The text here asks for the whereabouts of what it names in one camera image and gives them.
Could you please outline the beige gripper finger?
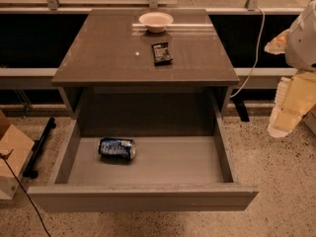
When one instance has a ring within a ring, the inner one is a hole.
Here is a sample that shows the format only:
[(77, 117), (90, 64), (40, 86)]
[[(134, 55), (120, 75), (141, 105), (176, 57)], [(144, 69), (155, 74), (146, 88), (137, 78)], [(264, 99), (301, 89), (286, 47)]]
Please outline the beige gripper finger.
[(273, 38), (266, 44), (264, 51), (275, 55), (284, 54), (287, 34), (288, 30), (284, 30), (283, 32), (278, 34), (275, 38)]
[(268, 133), (286, 137), (316, 105), (316, 74), (303, 72), (291, 78), (282, 77), (277, 85)]

